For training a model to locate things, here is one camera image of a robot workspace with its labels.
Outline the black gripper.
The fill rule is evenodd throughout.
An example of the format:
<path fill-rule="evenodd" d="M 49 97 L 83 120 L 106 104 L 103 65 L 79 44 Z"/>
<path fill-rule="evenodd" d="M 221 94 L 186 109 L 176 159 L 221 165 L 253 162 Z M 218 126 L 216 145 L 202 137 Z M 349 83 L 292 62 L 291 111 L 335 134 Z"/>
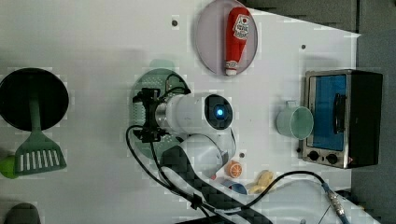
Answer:
<path fill-rule="evenodd" d="M 142 103 L 145 110 L 145 122 L 141 131 L 134 131 L 134 135 L 142 143 L 160 142 L 166 135 L 156 121 L 156 109 L 163 102 L 160 89 L 143 88 L 134 98 L 133 103 Z"/>

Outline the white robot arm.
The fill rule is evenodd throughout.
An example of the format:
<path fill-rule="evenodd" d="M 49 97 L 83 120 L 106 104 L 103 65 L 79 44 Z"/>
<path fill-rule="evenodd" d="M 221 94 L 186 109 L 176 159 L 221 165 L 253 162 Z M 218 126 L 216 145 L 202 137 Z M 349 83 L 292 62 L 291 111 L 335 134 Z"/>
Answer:
<path fill-rule="evenodd" d="M 273 224 L 251 206 L 205 181 L 236 151 L 231 128 L 233 108 L 227 99 L 181 87 L 166 92 L 144 88 L 133 97 L 133 103 L 143 107 L 145 121 L 127 132 L 149 146 L 160 175 L 158 183 L 205 213 L 221 218 L 237 215 L 249 224 Z"/>

